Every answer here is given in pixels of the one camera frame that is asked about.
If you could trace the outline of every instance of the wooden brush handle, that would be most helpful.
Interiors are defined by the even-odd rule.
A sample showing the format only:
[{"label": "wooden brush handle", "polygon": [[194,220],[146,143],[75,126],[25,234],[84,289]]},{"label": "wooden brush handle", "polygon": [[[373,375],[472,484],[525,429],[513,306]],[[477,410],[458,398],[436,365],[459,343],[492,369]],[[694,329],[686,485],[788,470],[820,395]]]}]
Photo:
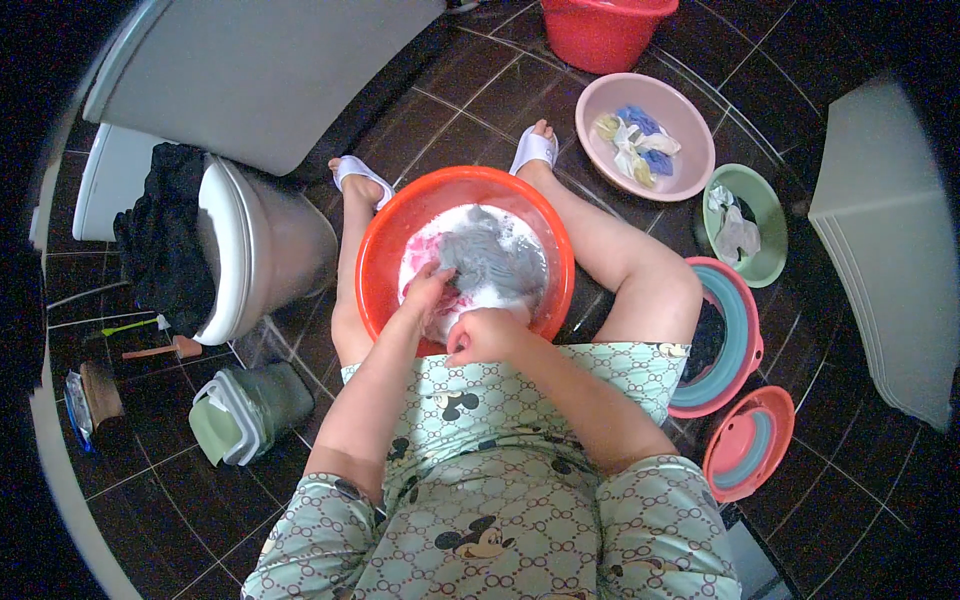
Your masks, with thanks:
[{"label": "wooden brush handle", "polygon": [[177,345],[173,344],[172,346],[150,348],[149,350],[138,350],[136,352],[124,352],[123,359],[128,360],[130,358],[141,358],[143,356],[153,356],[154,354],[162,354],[163,352],[172,352],[176,349],[177,349]]}]

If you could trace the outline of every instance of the mint green pajamas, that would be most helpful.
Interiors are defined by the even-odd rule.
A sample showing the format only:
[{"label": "mint green pajamas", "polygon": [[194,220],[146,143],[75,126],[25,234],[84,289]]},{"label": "mint green pajamas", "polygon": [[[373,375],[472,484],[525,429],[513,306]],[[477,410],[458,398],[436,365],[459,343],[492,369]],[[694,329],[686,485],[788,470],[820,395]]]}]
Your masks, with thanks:
[{"label": "mint green pajamas", "polygon": [[[688,350],[559,348],[657,423]],[[431,356],[414,370],[384,506],[335,475],[304,477],[245,599],[739,597],[716,503],[686,458],[651,457],[604,480],[509,365],[447,369]]]}]

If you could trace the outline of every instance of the black cloth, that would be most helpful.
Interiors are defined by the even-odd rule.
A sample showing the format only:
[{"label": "black cloth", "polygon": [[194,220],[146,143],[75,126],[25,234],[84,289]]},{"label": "black cloth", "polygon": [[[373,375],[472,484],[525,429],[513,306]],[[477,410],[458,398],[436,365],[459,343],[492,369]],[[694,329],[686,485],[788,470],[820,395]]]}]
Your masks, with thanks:
[{"label": "black cloth", "polygon": [[136,305],[161,313],[186,337],[206,323],[216,300],[213,276],[197,236],[203,178],[203,150],[157,144],[143,197],[113,220]]},{"label": "black cloth", "polygon": [[704,369],[716,362],[727,337],[727,324],[717,307],[704,300],[700,307],[700,319],[693,332],[690,354],[686,357],[681,383],[692,381]]}]

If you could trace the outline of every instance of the bucket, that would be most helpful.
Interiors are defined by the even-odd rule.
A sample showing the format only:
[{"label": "bucket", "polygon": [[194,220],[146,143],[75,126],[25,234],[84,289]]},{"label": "bucket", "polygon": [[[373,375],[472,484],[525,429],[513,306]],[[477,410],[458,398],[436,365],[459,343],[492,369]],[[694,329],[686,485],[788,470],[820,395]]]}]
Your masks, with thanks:
[{"label": "bucket", "polygon": [[546,37],[560,60],[596,75],[629,71],[679,0],[542,0]]},{"label": "bucket", "polygon": [[[483,204],[515,214],[534,231],[546,257],[547,285],[530,330],[552,341],[573,296],[573,247],[560,215],[525,181],[489,167],[447,167],[411,182],[373,217],[357,256],[360,317],[374,340],[399,308],[397,279],[407,241],[434,217],[461,204]],[[417,356],[446,354],[420,340]]]},{"label": "bucket", "polygon": [[224,369],[193,398],[190,428],[206,458],[244,466],[262,456],[314,403],[289,363],[250,371]]},{"label": "bucket", "polygon": [[723,185],[747,203],[756,216],[756,228],[760,231],[760,250],[753,256],[744,256],[733,269],[747,285],[753,288],[766,287],[777,280],[786,264],[787,231],[786,219],[780,199],[770,184],[750,167],[730,163],[721,165],[713,172],[704,188],[704,229],[710,248],[716,254],[714,239],[720,231],[720,213],[708,208],[709,191]]},{"label": "bucket", "polygon": [[763,360],[756,302],[743,278],[715,258],[686,260],[704,286],[704,298],[723,316],[726,334],[720,355],[700,377],[678,385],[667,412],[676,419],[709,415],[730,402]]}]

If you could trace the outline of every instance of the dark tile floor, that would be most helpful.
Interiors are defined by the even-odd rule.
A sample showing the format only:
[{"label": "dark tile floor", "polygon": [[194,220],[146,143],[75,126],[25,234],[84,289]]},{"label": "dark tile floor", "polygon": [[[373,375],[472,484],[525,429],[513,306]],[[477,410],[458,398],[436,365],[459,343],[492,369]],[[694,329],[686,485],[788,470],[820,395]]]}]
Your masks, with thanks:
[{"label": "dark tile floor", "polygon": [[[798,178],[781,164],[768,142],[778,131],[772,116],[761,109],[756,113],[758,124],[765,123],[766,137],[743,117],[756,88],[738,79],[722,86],[725,94],[738,95],[731,100],[739,108],[733,108],[717,87],[756,53],[790,5],[684,0],[635,69],[673,85],[701,111],[713,132],[718,166],[739,162],[753,167],[774,185],[784,205],[808,199],[808,184],[816,175]],[[720,15],[726,20],[718,20]],[[539,2],[490,3],[453,24],[458,29],[450,47],[367,132],[356,154],[397,187],[453,164],[506,169],[519,134],[545,116],[562,140],[557,172],[565,184],[683,256],[703,252],[692,233],[696,199],[643,201],[610,186],[592,167],[573,130],[573,108],[593,76],[549,51]],[[702,25],[716,39],[705,36]],[[699,46],[684,43],[691,40],[691,30],[701,40]],[[746,63],[737,72],[741,78],[766,77],[769,70],[761,62]],[[63,157],[55,192],[59,199],[51,217],[47,268],[62,297],[118,277],[117,256],[109,246],[75,242],[69,233],[90,136],[90,127],[81,121],[71,135],[73,145]],[[343,207],[332,183],[318,183],[306,194],[339,233]],[[802,236],[803,225],[803,220],[792,221],[791,231]],[[849,307],[845,312],[840,302],[841,308],[825,310],[822,295],[809,292],[816,280],[803,265],[825,264],[829,271],[828,259],[816,247],[803,238],[794,244],[792,237],[784,275],[768,288],[754,290],[765,357],[744,391],[781,385],[800,410],[794,443],[780,468],[738,503],[804,597],[817,589],[846,589],[857,581],[857,573],[869,570],[870,557],[884,547],[869,532],[897,540],[912,535],[924,507],[924,469],[936,460],[939,447],[937,434],[876,397]],[[118,360],[119,353],[166,344],[166,333],[147,327],[84,342],[103,326],[152,316],[133,314],[138,311],[128,292],[104,293],[51,311],[55,387],[62,389],[68,368],[85,359],[100,360],[114,367],[128,407],[126,424],[95,455],[83,454],[73,444],[62,402],[59,409],[90,511],[144,597],[232,597],[253,568],[300,477],[326,410],[343,386],[330,339],[334,298],[330,289],[297,300],[265,317],[229,348],[209,348],[200,360],[167,355],[135,364]],[[611,306],[612,294],[578,269],[574,300],[557,342],[588,341]],[[290,361],[315,395],[315,413],[298,427],[296,437],[249,468],[211,468],[186,424],[196,390],[225,366],[253,368],[278,360]],[[700,460],[712,424],[711,418],[670,419],[664,431],[681,452]],[[880,451],[874,440],[885,441]],[[851,567],[835,575],[841,564]]]}]

